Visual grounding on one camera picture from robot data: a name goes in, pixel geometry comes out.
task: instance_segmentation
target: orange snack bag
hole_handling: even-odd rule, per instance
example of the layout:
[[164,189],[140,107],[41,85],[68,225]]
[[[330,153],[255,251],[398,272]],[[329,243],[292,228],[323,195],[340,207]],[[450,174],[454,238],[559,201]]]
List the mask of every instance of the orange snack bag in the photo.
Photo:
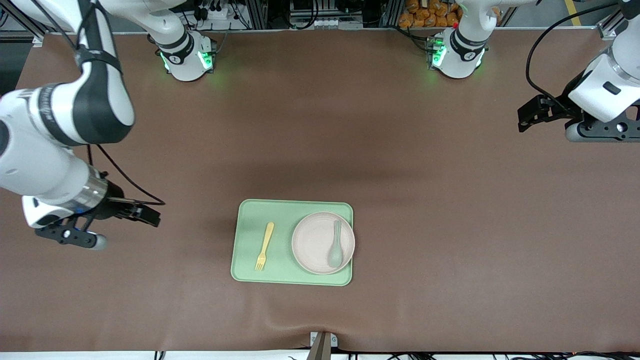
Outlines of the orange snack bag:
[[418,2],[418,0],[406,0],[406,9],[410,12],[410,13],[415,13],[416,11],[420,10],[420,3]]
[[400,15],[400,19],[398,20],[398,26],[406,29],[409,28],[413,24],[413,14],[412,13],[403,13]]
[[429,12],[435,13],[442,7],[440,0],[429,0]]
[[431,16],[431,14],[429,13],[428,9],[420,9],[418,10],[418,12],[415,13],[415,19],[416,20],[426,20],[429,18],[429,16]]
[[441,7],[438,10],[436,10],[435,13],[436,13],[436,16],[440,16],[440,17],[447,15],[447,5],[442,4]]
[[446,28],[447,27],[447,19],[442,17],[442,16],[436,17],[436,26],[439,27],[439,28]]
[[448,26],[454,26],[454,24],[458,23],[458,17],[456,16],[456,13],[448,13],[447,14],[447,25]]
[[424,27],[424,20],[418,20],[418,19],[414,19],[413,20],[413,25],[411,25],[412,28],[422,28]]
[[431,14],[425,21],[424,21],[424,25],[425,26],[436,26],[436,15]]

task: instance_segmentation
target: black cable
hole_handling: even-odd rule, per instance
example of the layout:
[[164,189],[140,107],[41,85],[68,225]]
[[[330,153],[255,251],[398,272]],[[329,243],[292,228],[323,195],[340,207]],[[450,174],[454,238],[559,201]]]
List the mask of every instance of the black cable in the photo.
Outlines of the black cable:
[[318,3],[318,0],[314,0],[314,4],[316,6],[316,14],[314,15],[314,8],[311,7],[311,19],[309,19],[309,22],[307,23],[307,25],[304,25],[303,27],[299,28],[296,25],[291,24],[291,22],[289,22],[289,19],[287,19],[287,13],[290,15],[291,11],[285,11],[285,6],[284,4],[287,2],[288,0],[282,0],[282,4],[281,4],[281,10],[282,10],[282,20],[284,20],[285,24],[287,24],[291,29],[296,29],[296,30],[304,30],[304,29],[308,29],[309,27],[311,27],[311,25],[316,23],[316,20],[318,19],[318,15],[320,15],[320,4]]
[[220,46],[216,48],[216,55],[220,54],[220,51],[222,51],[222,47],[225,45],[225,41],[227,41],[227,36],[229,35],[230,30],[231,30],[231,22],[229,22],[229,28],[225,32],[225,37],[222,38],[222,42],[220,43]]
[[246,19],[244,18],[244,15],[242,14],[242,11],[240,11],[240,6],[238,6],[238,3],[236,0],[231,0],[231,7],[234,9],[234,13],[236,15],[238,15],[238,20],[240,20],[240,23],[247,29],[247,30],[251,30],[251,27],[249,26],[249,23],[246,21]]
[[568,114],[574,114],[572,111],[569,111],[569,109],[567,109],[564,105],[562,105],[558,99],[556,99],[553,95],[551,95],[548,91],[546,91],[545,89],[541,88],[540,86],[536,85],[536,83],[533,82],[533,80],[531,79],[531,76],[529,74],[529,68],[531,66],[531,58],[533,57],[533,52],[536,50],[536,48],[538,47],[538,44],[540,44],[540,42],[542,41],[542,39],[551,32],[551,30],[553,30],[554,28],[556,28],[558,25],[562,24],[563,22],[567,21],[567,20],[571,20],[574,17],[578,17],[587,13],[591,13],[591,12],[595,12],[598,10],[602,10],[602,9],[606,9],[606,8],[610,8],[612,6],[617,5],[617,3],[615,4],[605,4],[605,5],[600,5],[600,6],[595,6],[593,8],[590,8],[588,10],[583,10],[581,12],[577,12],[574,13],[573,15],[569,15],[567,17],[563,17],[562,19],[558,20],[556,23],[554,23],[553,25],[549,26],[541,35],[540,37],[538,37],[538,39],[536,40],[535,43],[533,43],[533,46],[531,47],[531,50],[529,51],[529,55],[527,57],[527,66],[525,69],[525,77],[527,78],[527,82],[529,83],[529,85],[531,85],[532,88],[536,89],[537,91],[539,91],[541,94],[547,96],[549,99],[553,100],[553,102],[555,102],[563,111],[567,112]]
[[42,7],[42,5],[40,5],[40,3],[36,0],[31,0],[31,2],[38,8],[38,10],[40,10],[46,17],[47,19],[49,19],[49,21],[51,21],[51,24],[53,24],[53,27],[56,28],[56,31],[61,33],[62,36],[65,38],[65,40],[67,41],[67,43],[69,44],[69,46],[72,49],[76,48],[76,45],[74,44],[73,41],[71,41],[71,38],[69,37],[69,35],[67,35],[67,33],[62,29],[62,27],[58,24],[57,21],[55,21],[53,19],[53,17],[51,17],[51,15],[49,15],[49,13],[47,12],[47,10],[44,10],[44,8]]
[[78,34],[76,38],[76,50],[80,49],[80,32],[82,30],[85,30],[84,27],[86,26],[86,21],[89,19],[89,16],[91,16],[92,12],[95,11],[96,4],[97,4],[96,2],[91,2],[91,6],[89,6],[89,10],[87,10],[87,12],[84,13],[84,15],[82,16],[82,21],[80,22],[80,26],[78,27]]
[[187,17],[187,14],[184,13],[184,9],[182,8],[182,5],[180,5],[180,11],[182,12],[182,16],[184,17],[184,20],[187,22],[187,28],[189,30],[195,30],[195,28],[191,24],[191,21],[189,21],[189,18]]
[[401,356],[408,356],[410,360],[436,360],[433,355],[435,353],[428,352],[400,352],[396,354],[392,354],[390,358],[387,360],[397,359],[399,360]]
[[116,170],[118,170],[118,172],[120,173],[120,175],[122,175],[122,177],[124,177],[129,184],[132,184],[136,189],[138,189],[139,191],[141,191],[142,193],[144,193],[146,196],[154,199],[157,202],[152,202],[152,201],[137,201],[137,204],[144,204],[144,205],[158,205],[158,206],[162,206],[162,205],[166,205],[166,202],[164,202],[162,199],[160,199],[159,197],[156,197],[155,195],[153,195],[152,193],[146,191],[145,189],[143,189],[140,185],[136,184],[135,181],[133,181],[119,166],[118,164],[116,164],[115,160],[113,160],[113,158],[107,153],[106,150],[104,150],[104,148],[102,147],[102,145],[97,144],[96,145],[98,147],[98,149],[100,149],[100,151],[102,151],[103,155],[107,158],[107,160],[109,160],[109,162],[113,165],[113,167],[116,168]]
[[91,144],[86,144],[86,158],[89,160],[89,165],[93,166],[93,154],[91,153]]
[[409,28],[406,29],[407,34],[409,34],[409,38],[411,39],[411,42],[413,42],[413,44],[420,50],[424,51],[425,53],[428,53],[429,51],[425,48],[420,46],[420,44],[418,44],[416,41],[416,39],[413,37],[413,35],[411,35],[411,31],[409,31]]
[[396,29],[400,34],[408,37],[408,38],[412,38],[412,39],[416,39],[416,40],[422,40],[422,41],[426,41],[428,39],[428,37],[419,37],[417,35],[411,35],[409,33],[409,29],[407,28],[407,31],[403,30],[402,28],[400,28],[399,26],[396,25],[389,25],[387,26],[388,28],[392,28],[392,29]]

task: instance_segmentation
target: yellow fork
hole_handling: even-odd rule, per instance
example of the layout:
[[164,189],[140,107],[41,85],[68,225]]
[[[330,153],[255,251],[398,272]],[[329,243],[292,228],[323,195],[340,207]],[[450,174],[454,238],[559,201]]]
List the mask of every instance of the yellow fork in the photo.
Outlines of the yellow fork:
[[255,271],[262,271],[264,263],[267,262],[267,246],[269,245],[271,234],[273,234],[273,226],[272,222],[267,224],[267,230],[264,232],[264,240],[262,241],[262,251],[258,255],[258,261],[255,262]]

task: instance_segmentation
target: brown table cover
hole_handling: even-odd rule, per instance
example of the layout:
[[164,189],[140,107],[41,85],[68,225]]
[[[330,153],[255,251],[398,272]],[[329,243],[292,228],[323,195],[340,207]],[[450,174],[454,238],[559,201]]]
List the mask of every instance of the brown table cover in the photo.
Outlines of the brown table cover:
[[[640,145],[518,133],[539,34],[496,31],[456,81],[394,31],[233,34],[192,83],[116,37],[137,123],[106,148],[167,201],[161,226],[110,219],[105,251],[61,246],[1,191],[0,350],[297,348],[316,330],[359,351],[640,350]],[[557,94],[603,46],[553,31],[532,76]],[[49,36],[19,88],[78,74]],[[234,281],[249,198],[351,204],[351,283]]]

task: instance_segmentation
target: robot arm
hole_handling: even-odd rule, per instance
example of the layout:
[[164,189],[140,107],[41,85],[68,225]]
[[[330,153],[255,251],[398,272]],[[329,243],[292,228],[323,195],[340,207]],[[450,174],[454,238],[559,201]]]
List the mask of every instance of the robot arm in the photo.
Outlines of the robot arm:
[[555,100],[537,95],[518,109],[520,132],[540,122],[570,119],[573,142],[640,142],[640,0],[619,1],[627,28]]
[[149,32],[160,48],[164,67],[180,81],[193,81],[213,70],[215,43],[197,31],[187,30],[169,11],[184,0],[102,0],[105,9]]
[[496,27],[494,6],[519,6],[535,0],[456,0],[463,8],[457,28],[445,29],[434,36],[437,49],[429,55],[429,63],[446,76],[462,79],[471,75],[484,54],[484,48]]
[[[14,3],[49,22],[29,0]],[[23,195],[25,217],[38,235],[99,249],[106,239],[87,231],[93,219],[159,223],[159,213],[122,202],[122,190],[70,149],[119,142],[134,123],[133,108],[102,6],[90,0],[38,3],[61,26],[79,32],[82,74],[72,83],[16,90],[0,99],[0,187]],[[87,222],[77,229],[79,217]]]

